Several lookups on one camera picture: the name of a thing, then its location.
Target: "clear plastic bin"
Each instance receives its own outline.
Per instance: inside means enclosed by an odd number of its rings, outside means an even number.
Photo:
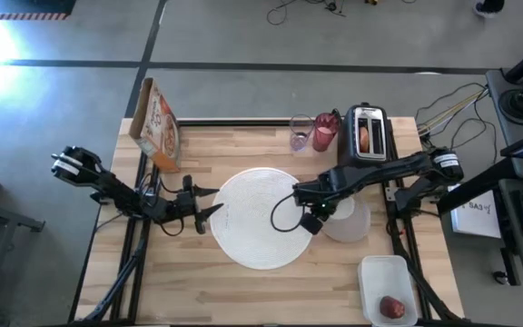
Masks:
[[[375,326],[414,326],[417,307],[405,259],[398,255],[372,255],[359,264],[362,313]],[[380,300],[391,296],[405,305],[405,315],[391,319],[380,313]]]

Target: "sneaker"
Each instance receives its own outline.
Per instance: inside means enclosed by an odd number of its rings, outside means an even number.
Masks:
[[[481,17],[484,18],[493,18],[496,16],[497,13],[489,13],[482,9],[483,4],[482,3],[476,3],[476,5],[473,6],[473,12]]]

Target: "desk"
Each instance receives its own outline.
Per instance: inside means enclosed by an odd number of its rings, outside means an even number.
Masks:
[[[414,119],[390,120],[399,156],[420,151]],[[141,153],[127,135],[130,122],[123,120],[112,171],[132,187]],[[293,154],[289,136],[288,127],[182,127],[182,172],[162,177],[173,189],[181,185],[187,173],[201,187],[218,188],[234,174],[251,167],[275,167],[308,181],[336,164],[336,146],[322,154],[311,148]],[[198,235],[188,222],[177,237],[152,228],[136,322],[368,323],[360,306],[358,263],[366,255],[392,254],[392,247],[385,232],[387,217],[381,186],[369,186],[361,196],[372,212],[368,237],[357,243],[338,243],[320,233],[295,262],[270,271],[256,271],[233,262],[218,246],[209,226],[207,234]],[[211,205],[213,198],[200,199],[200,206]],[[432,205],[424,209],[435,210]],[[98,223],[115,214],[113,207],[103,207]],[[463,316],[439,219],[421,215],[413,225],[425,277],[448,307]],[[167,229],[173,233],[178,226],[171,223]],[[125,219],[117,220],[94,237],[75,318],[91,312],[112,285],[125,227]],[[129,301],[127,292],[130,287],[125,288],[124,305]]]

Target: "table frame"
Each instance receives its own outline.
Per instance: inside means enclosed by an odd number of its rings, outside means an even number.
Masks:
[[[195,126],[210,126],[210,127],[244,127],[244,126],[288,126],[289,125],[289,119],[280,119],[280,118],[246,118],[246,119],[179,119],[179,125],[181,127],[195,127]],[[392,132],[392,126],[390,122],[387,124],[387,131],[388,131],[388,148],[390,149],[390,158],[391,159],[397,159],[397,148],[394,140],[394,135]],[[135,186],[137,187],[139,183],[141,182],[145,171],[146,171],[146,164],[147,164],[148,158],[145,154],[141,154],[141,157],[139,159],[139,166],[137,170],[136,180],[135,180]],[[150,185],[153,188],[156,188],[156,185],[158,183],[158,179],[156,178],[158,176],[158,169],[155,165],[153,165],[153,174],[150,181]],[[392,249],[395,255],[400,255],[405,258],[405,260],[408,263],[408,267],[410,270],[410,274],[413,277],[413,279],[417,283],[417,292],[419,296],[419,307],[421,310],[422,318],[418,320],[417,325],[418,326],[477,326],[477,327],[501,327],[501,325],[494,325],[494,324],[484,324],[484,323],[473,323],[468,320],[460,319],[453,313],[449,312],[438,312],[439,317],[442,320],[433,320],[431,318],[431,309],[430,305],[431,302],[439,303],[439,305],[443,305],[445,307],[445,304],[440,300],[438,295],[433,291],[431,286],[427,283],[427,281],[423,277],[422,273],[422,266],[420,262],[419,257],[419,250],[417,247],[417,240],[415,237],[415,232],[412,224],[412,220],[410,216],[406,216],[404,213],[399,213],[396,210],[396,205],[392,197],[390,196],[389,192],[393,192],[395,187],[404,187],[404,183],[402,179],[394,181],[393,183],[382,183],[381,187],[383,188],[383,194],[385,205],[387,209],[387,217],[389,219],[389,222],[387,224],[387,232],[390,235],[390,238],[392,240]],[[405,230],[405,236],[407,240],[408,250],[405,251],[404,246],[400,240],[400,232],[397,225],[397,220],[401,219],[404,224],[404,230]],[[126,263],[131,258],[131,252],[133,248],[133,238],[134,238],[134,231],[136,228],[136,225],[138,224],[137,221],[129,220],[126,226],[126,233],[124,236],[124,243],[123,243],[123,250],[121,254],[121,260],[120,260],[120,266],[119,266],[119,273],[123,271],[123,269],[126,266]],[[75,321],[75,310],[77,307],[78,300],[80,298],[80,292],[82,290],[83,284],[84,284],[84,276],[88,264],[88,259],[90,256],[90,251],[92,250],[92,244],[94,242],[94,236],[92,237],[90,241],[90,245],[88,247],[88,253],[86,255],[86,261],[84,263],[84,268],[82,270],[82,274],[80,276],[80,282],[78,284],[78,289],[76,291],[75,297],[74,297],[74,305],[72,307],[72,311],[69,316],[68,323],[65,325],[56,325],[57,326],[131,326],[135,325],[136,321],[136,313],[138,312],[138,302],[142,287],[142,281],[143,281],[143,267],[144,267],[144,259],[147,249],[147,243],[148,243],[148,236],[149,231],[151,228],[151,222],[150,221],[144,221],[142,224],[142,230],[141,230],[141,237],[139,240],[139,243],[142,243],[141,240],[144,240],[143,245],[141,244],[141,247],[137,248],[137,251],[140,249],[141,254],[139,259],[136,261],[134,277],[133,277],[133,288],[131,292],[131,300],[128,308],[128,312],[126,314],[126,318],[121,318],[121,307],[122,307],[122,300],[123,300],[123,294],[121,290],[116,290],[117,294],[113,299],[112,304],[112,310],[110,314],[109,320],[105,321]],[[294,326],[291,324],[281,324],[284,326]],[[174,327],[187,327],[192,326],[190,324],[170,324],[169,326]],[[362,324],[358,325],[355,324],[353,326],[370,326],[369,324]]]

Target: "concrete floor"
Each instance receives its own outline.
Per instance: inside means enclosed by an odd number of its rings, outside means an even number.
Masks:
[[[158,2],[78,0],[64,22],[0,22],[0,60],[140,61]],[[170,0],[152,60],[490,68],[513,65],[523,55],[523,1],[508,1],[490,21],[461,0],[381,0],[378,6],[349,0],[346,18],[300,1],[284,25],[271,26],[265,16],[278,3]],[[19,233],[6,258],[0,310],[12,326],[68,317],[98,206],[90,190],[53,178],[49,155],[77,144],[110,166],[136,74],[137,68],[0,66],[0,204],[47,221],[41,234]],[[149,69],[146,75],[157,79],[180,117],[317,114],[360,102],[391,116],[414,115],[461,84],[485,83],[478,74]],[[462,90],[421,118],[474,92]],[[489,99],[479,111],[497,124]],[[433,142],[449,145],[471,113],[459,115]],[[469,124],[461,136],[479,128]],[[490,166],[492,133],[458,149],[467,178]],[[499,286],[489,276],[501,266],[498,242],[454,235],[445,221],[444,229],[466,316],[523,325],[523,284]]]

